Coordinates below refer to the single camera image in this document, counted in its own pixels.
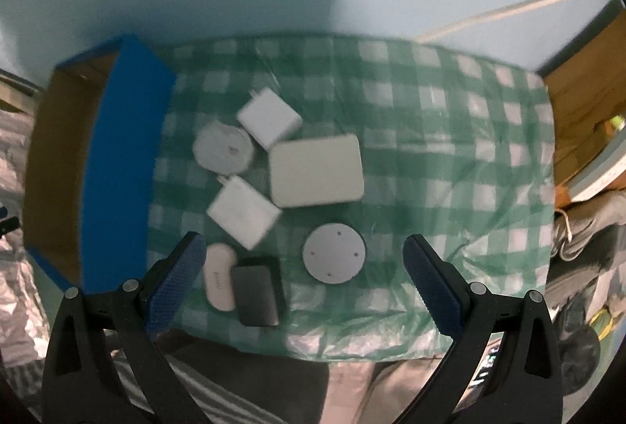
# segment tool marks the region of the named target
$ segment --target black power bank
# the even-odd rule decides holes
[[[277,258],[242,260],[230,270],[239,321],[246,327],[270,327],[281,322],[285,309],[281,267]]]

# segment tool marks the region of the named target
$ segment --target cardboard box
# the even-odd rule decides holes
[[[32,132],[24,245],[60,288],[146,272],[152,172],[174,73],[121,37],[55,68]]]

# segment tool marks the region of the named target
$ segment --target striped fabric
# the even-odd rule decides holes
[[[228,392],[170,355],[166,355],[166,358],[187,392],[214,424],[286,424],[284,420]],[[115,367],[130,401],[139,408],[151,411],[126,355],[121,352],[115,355]]]
[[[0,376],[4,376],[16,396],[39,420],[41,420],[43,364],[43,359],[12,367],[5,367],[0,363]]]

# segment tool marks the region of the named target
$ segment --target table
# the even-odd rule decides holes
[[[395,360],[444,351],[401,262],[422,233],[467,280],[493,292],[541,288],[552,236],[552,108],[541,79],[516,67],[410,41],[356,37],[225,39],[160,51],[178,74],[153,176],[148,264],[188,230],[239,257],[281,262],[289,311],[279,327],[243,327],[219,312],[198,277],[176,325],[243,351],[337,361]],[[220,184],[192,143],[219,119],[236,124],[251,90],[272,88],[303,118],[294,136],[354,133],[361,144],[360,202],[288,209],[246,252],[205,214]],[[268,195],[260,148],[242,175]],[[341,285],[306,272],[300,251],[318,225],[342,222],[364,238],[363,270]]]

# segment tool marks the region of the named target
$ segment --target white power adapter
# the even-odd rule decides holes
[[[207,215],[250,251],[263,240],[281,211],[245,180],[232,177],[217,193]]]
[[[237,120],[267,151],[302,125],[302,117],[270,88],[263,88],[243,106]]]

